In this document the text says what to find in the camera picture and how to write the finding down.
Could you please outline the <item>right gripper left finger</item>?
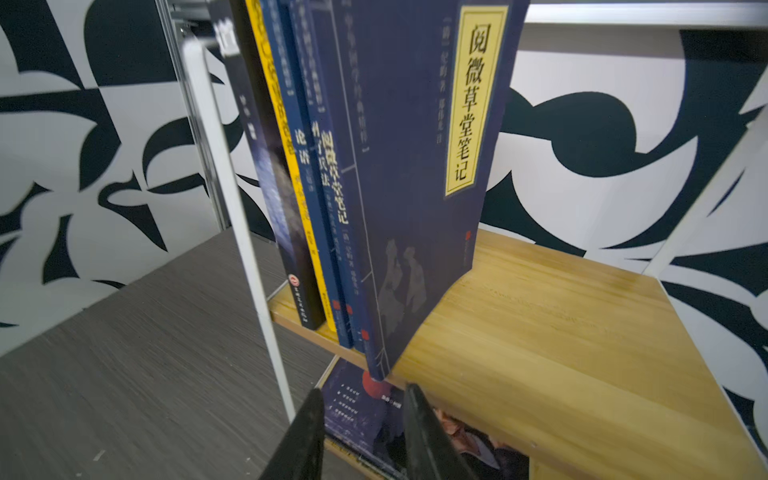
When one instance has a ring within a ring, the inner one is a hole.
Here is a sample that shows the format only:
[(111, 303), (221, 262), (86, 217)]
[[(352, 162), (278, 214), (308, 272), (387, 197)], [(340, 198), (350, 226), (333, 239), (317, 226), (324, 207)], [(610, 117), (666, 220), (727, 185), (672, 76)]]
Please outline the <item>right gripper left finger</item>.
[(325, 442), (324, 399), (314, 388), (259, 477), (266, 479), (320, 479)]

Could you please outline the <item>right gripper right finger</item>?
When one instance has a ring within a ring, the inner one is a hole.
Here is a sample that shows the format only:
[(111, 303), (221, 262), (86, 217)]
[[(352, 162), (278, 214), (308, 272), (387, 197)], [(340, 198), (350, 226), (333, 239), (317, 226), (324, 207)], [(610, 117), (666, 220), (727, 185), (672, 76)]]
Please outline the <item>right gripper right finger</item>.
[(410, 479), (475, 479), (427, 401), (414, 383), (404, 391), (404, 432)]

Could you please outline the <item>purple portrait book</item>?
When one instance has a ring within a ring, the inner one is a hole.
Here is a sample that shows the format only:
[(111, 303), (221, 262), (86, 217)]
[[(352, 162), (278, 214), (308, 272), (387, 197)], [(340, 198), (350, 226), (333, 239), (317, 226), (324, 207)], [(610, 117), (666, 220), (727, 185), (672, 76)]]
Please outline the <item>purple portrait book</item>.
[[(390, 479), (406, 477), (404, 391), (362, 368), (333, 359), (317, 387), (325, 431), (334, 442)], [(454, 449), (479, 479), (527, 479), (529, 458), (441, 409), (434, 410)]]

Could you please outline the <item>blue book yellow label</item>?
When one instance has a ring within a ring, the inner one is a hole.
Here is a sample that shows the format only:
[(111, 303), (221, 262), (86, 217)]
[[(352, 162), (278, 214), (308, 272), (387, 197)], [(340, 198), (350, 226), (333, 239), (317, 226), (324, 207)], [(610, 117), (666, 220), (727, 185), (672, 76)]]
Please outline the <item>blue book yellow label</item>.
[(525, 1), (308, 1), (378, 381), (473, 263)]
[(321, 186), (317, 149), (310, 132), (305, 87), (288, 3), (263, 1), (261, 11), (290, 134), (293, 156), (289, 159), (289, 168), (301, 184), (297, 195), (301, 197), (301, 211), (308, 216), (305, 235), (312, 255), (323, 310), (329, 328), (337, 334), (339, 344), (352, 348), (352, 329), (346, 315), (326, 200)]

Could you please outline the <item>large yellow book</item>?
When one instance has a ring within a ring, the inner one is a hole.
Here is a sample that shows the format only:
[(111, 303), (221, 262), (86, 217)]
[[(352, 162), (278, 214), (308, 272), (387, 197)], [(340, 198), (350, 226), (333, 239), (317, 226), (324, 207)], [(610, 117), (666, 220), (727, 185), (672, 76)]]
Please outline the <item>large yellow book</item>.
[[(264, 72), (264, 77), (267, 81), (271, 102), (272, 102), (274, 113), (277, 119), (279, 133), (281, 136), (283, 148), (286, 155), (290, 178), (294, 187), (294, 192), (296, 195), (297, 204), (299, 206), (302, 224), (305, 231), (305, 228), (307, 226), (308, 216), (301, 211), (301, 197), (297, 195), (297, 189), (301, 186), (300, 181), (296, 176), (292, 174), (289, 168), (289, 159), (290, 157), (293, 156), (293, 152), (291, 151), (290, 134), (289, 134), (286, 117), (284, 116), (283, 106), (281, 102), (281, 91), (280, 91), (280, 86), (279, 86), (277, 75), (276, 75), (275, 64), (273, 62), (270, 41), (266, 34), (265, 25), (263, 22), (262, 11), (261, 11), (262, 2), (263, 1), (248, 1), (246, 3), (246, 8), (248, 11), (251, 28), (255, 36), (259, 58), (261, 61), (262, 70)], [(327, 317), (323, 325), (326, 325), (329, 328), (327, 323)]]

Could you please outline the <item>wooden white-framed bookshelf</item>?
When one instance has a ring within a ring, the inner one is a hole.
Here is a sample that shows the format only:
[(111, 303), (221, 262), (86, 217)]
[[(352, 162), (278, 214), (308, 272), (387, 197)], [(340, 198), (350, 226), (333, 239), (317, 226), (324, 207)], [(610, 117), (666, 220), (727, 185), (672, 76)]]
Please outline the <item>wooden white-framed bookshelf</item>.
[(473, 263), (384, 380), (595, 479), (767, 475), (767, 7), (536, 22)]

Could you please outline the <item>black standing book on shelf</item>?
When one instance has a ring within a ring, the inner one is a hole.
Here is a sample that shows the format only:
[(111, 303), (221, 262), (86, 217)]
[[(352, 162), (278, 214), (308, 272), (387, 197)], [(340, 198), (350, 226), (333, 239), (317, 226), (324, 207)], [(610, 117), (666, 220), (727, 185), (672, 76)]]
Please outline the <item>black standing book on shelf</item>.
[(246, 3), (209, 1), (207, 8), (239, 109), (288, 287), (301, 325), (316, 330), (325, 323), (326, 316)]

